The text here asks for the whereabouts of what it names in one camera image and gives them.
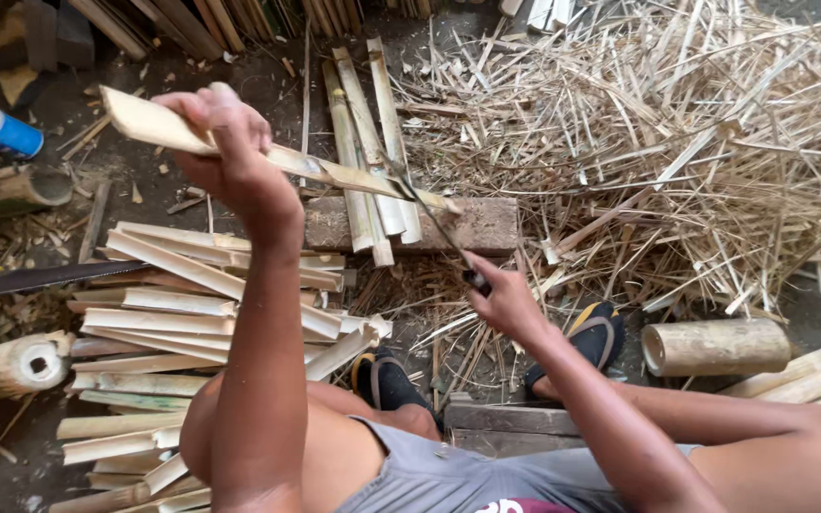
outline black sandal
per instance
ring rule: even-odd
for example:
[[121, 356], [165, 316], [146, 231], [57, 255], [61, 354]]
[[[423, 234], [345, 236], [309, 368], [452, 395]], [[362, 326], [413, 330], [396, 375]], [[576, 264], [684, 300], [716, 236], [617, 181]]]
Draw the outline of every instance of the black sandal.
[[[582, 356], [603, 371], [620, 355], [626, 342], [626, 325], [612, 303], [593, 303], [578, 315], [567, 337]], [[546, 372], [538, 363], [525, 373], [525, 390], [529, 397], [535, 397], [534, 383], [544, 376]]]
[[444, 433], [439, 415], [417, 392], [417, 388], [408, 379], [404, 366], [395, 359], [389, 348], [379, 346], [374, 351], [360, 354], [350, 370], [350, 381], [354, 394], [382, 412], [395, 411], [405, 404], [417, 404], [426, 408], [439, 432]]

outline blue cup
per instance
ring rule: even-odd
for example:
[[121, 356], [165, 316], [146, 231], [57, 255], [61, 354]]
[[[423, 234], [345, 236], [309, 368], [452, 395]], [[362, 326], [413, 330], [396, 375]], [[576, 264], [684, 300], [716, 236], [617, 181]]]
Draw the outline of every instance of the blue cup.
[[43, 133], [0, 111], [0, 152], [14, 152], [19, 159], [29, 159], [43, 148]]

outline maroon shirt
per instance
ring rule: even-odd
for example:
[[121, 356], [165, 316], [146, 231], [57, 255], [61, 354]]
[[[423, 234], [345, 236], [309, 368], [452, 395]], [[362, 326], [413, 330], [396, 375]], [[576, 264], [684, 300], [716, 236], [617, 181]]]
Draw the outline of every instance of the maroon shirt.
[[483, 509], [486, 513], [576, 513], [565, 506], [556, 506], [533, 498], [502, 498], [499, 502], [491, 502]]

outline sandal strap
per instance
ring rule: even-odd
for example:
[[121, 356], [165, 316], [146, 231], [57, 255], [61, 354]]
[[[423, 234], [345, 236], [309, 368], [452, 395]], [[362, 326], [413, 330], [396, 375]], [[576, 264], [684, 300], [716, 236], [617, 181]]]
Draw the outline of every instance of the sandal strap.
[[401, 369], [402, 372], [404, 372], [404, 374], [407, 374], [407, 371], [404, 369], [404, 366], [401, 365], [401, 362], [395, 360], [391, 356], [379, 358], [372, 362], [372, 368], [370, 369], [370, 379], [372, 382], [370, 383], [370, 386], [372, 390], [372, 404], [377, 410], [382, 409], [382, 396], [379, 391], [379, 367], [382, 367], [385, 363], [394, 363], [399, 369]]
[[604, 365], [607, 363], [607, 359], [610, 357], [610, 352], [613, 350], [613, 342], [616, 339], [616, 333], [613, 331], [613, 325], [610, 324], [610, 321], [606, 317], [591, 317], [582, 322], [578, 325], [578, 327], [569, 333], [569, 338], [575, 337], [578, 333], [582, 333], [585, 330], [590, 330], [596, 326], [604, 326], [607, 328], [607, 342], [604, 344], [604, 352], [600, 355], [600, 361], [598, 362], [598, 370], [604, 368]]

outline pile of bamboo shavings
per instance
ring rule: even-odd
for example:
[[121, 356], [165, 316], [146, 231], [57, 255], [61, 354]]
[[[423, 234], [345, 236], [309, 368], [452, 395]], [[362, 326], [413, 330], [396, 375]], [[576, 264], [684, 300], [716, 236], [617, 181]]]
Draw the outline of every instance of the pile of bamboo shavings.
[[[98, 278], [67, 302], [84, 315], [84, 337], [71, 346], [77, 360], [69, 390], [83, 401], [108, 404], [118, 416], [66, 418], [59, 425], [57, 437], [70, 440], [63, 446], [65, 464], [96, 461], [87, 476], [103, 491], [50, 511], [206, 506], [210, 490], [186, 476], [174, 452], [191, 398], [227, 363], [251, 245], [226, 235], [120, 222], [101, 251], [154, 268]], [[356, 317], [339, 308], [346, 274], [342, 255], [301, 255], [308, 380], [326, 379], [391, 335], [392, 323], [382, 316]]]
[[503, 25], [430, 26], [413, 78], [392, 77], [422, 186], [518, 198], [517, 266], [544, 310], [565, 291], [566, 315], [580, 297], [678, 315], [705, 299], [783, 321], [783, 283], [821, 262], [821, 23], [687, 0], [582, 10], [531, 40]]

